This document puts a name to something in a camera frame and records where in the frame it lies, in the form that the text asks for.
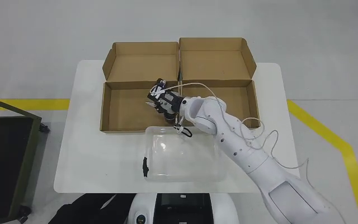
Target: open cardboard box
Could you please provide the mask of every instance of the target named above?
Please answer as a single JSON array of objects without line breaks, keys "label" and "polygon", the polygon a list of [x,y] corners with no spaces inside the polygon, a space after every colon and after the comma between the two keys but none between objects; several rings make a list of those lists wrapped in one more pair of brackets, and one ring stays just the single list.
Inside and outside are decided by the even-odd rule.
[{"label": "open cardboard box", "polygon": [[[106,133],[143,132],[148,126],[170,126],[163,114],[147,105],[147,94],[158,78],[168,87],[177,84],[181,66],[183,83],[201,82],[227,103],[227,113],[239,119],[258,118],[256,64],[242,38],[181,38],[177,42],[113,43],[103,65],[100,130]],[[184,96],[206,97],[210,92],[185,86]],[[248,120],[249,128],[258,127]]]},{"label": "open cardboard box", "polygon": [[158,78],[168,87],[177,85],[177,42],[113,43],[103,64],[107,82],[103,87],[100,130],[106,133],[140,132],[148,126],[169,126],[145,102]]},{"label": "open cardboard box", "polygon": [[[259,118],[252,76],[256,63],[244,38],[180,38],[180,63],[183,83],[201,82],[226,105],[226,112],[243,120]],[[201,86],[184,86],[183,96],[207,97]],[[260,126],[247,120],[249,128]]]}]

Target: cardboard box flap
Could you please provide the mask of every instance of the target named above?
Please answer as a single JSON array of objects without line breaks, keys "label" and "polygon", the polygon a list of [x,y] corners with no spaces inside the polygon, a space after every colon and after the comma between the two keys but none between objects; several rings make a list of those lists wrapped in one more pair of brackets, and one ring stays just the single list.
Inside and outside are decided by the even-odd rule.
[{"label": "cardboard box flap", "polygon": [[113,43],[103,64],[108,82],[175,81],[179,72],[177,42]]},{"label": "cardboard box flap", "polygon": [[185,80],[250,80],[256,63],[244,38],[180,38]]}]

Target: clear plastic container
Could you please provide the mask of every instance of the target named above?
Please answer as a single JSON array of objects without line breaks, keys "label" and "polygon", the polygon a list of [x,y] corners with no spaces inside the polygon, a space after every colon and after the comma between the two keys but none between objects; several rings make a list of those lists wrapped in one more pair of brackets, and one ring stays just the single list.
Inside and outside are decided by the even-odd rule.
[{"label": "clear plastic container", "polygon": [[145,130],[148,181],[221,181],[226,176],[224,153],[214,137],[189,127],[192,137],[173,127],[151,126]]}]

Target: black object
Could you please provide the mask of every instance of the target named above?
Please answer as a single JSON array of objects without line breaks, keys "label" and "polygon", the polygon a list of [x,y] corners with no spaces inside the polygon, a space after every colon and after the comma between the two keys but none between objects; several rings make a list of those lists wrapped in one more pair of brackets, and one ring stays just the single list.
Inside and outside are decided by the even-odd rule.
[{"label": "black object", "polygon": [[[166,83],[165,80],[159,78],[157,79],[156,82],[156,86],[154,86],[151,90],[150,93],[147,95],[147,98],[152,100],[155,103],[155,109],[158,113],[162,114],[164,113],[164,118],[166,119],[166,121],[170,124],[174,124],[175,123],[175,116],[177,113],[179,113],[179,109],[180,109],[180,105],[181,102],[183,101],[183,97],[181,96],[177,96],[176,94],[173,93],[173,91],[171,90],[165,90],[164,93],[160,94],[159,98],[156,98],[155,96],[152,96],[151,93],[152,92],[156,92],[159,87],[161,89],[165,89],[166,88]],[[167,111],[167,109],[165,109],[162,105],[163,101],[165,101],[165,105],[170,104],[171,105],[171,109],[172,111],[170,111],[170,113]]]},{"label": "black object", "polygon": [[0,223],[31,213],[21,206],[34,160],[41,118],[0,102],[0,107],[23,116],[0,116]]},{"label": "black object", "polygon": [[158,194],[154,224],[214,224],[210,195]]},{"label": "black object", "polygon": [[[179,130],[179,128],[180,128],[180,125],[174,125],[174,128],[175,129],[177,129],[177,130]],[[191,138],[192,137],[192,133],[191,133],[191,131],[189,130],[189,129],[187,129],[187,128],[183,128],[183,131],[181,132],[183,135],[185,135],[185,136],[187,136],[187,137],[189,137],[189,138]]]},{"label": "black object", "polygon": [[145,216],[140,214],[137,218],[136,218],[136,224],[145,224]]},{"label": "black object", "polygon": [[19,218],[17,219],[21,224],[23,224],[24,222],[26,222],[26,220],[28,219],[27,216],[29,214],[31,214],[32,210],[30,207],[28,206],[20,206],[20,209],[18,210],[18,216]]},{"label": "black object", "polygon": [[[72,204],[63,205],[49,224],[122,224],[128,216],[135,195],[84,194]],[[102,208],[111,198],[108,205]]]},{"label": "black object", "polygon": [[148,172],[149,172],[149,168],[148,168],[148,166],[147,166],[147,158],[146,158],[146,157],[143,159],[143,166],[142,166],[142,168],[143,168],[143,176],[144,176],[144,177],[147,177],[147,176],[148,176]]},{"label": "black object", "polygon": [[50,132],[50,129],[45,124],[41,123],[39,127],[39,131],[47,134]]}]

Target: yellow floor line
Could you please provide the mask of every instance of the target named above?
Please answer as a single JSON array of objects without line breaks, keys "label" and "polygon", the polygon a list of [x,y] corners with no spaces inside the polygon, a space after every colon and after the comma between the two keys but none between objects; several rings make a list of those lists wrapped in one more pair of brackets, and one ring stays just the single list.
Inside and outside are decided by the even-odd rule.
[{"label": "yellow floor line", "polygon": [[69,106],[69,99],[0,99],[0,101],[22,110],[68,110]]},{"label": "yellow floor line", "polygon": [[316,118],[312,117],[291,100],[287,101],[287,105],[290,113],[292,113],[302,123],[307,125],[310,129],[314,130],[318,135],[320,135],[342,153],[348,177],[353,189],[353,194],[356,199],[356,204],[358,206],[358,163],[352,146],[345,142],[338,135],[334,134]]},{"label": "yellow floor line", "polygon": [[[69,106],[69,99],[0,99],[0,101],[23,110],[67,110]],[[356,204],[358,205],[358,163],[352,146],[291,100],[287,101],[287,105],[290,113],[342,153]]]}]

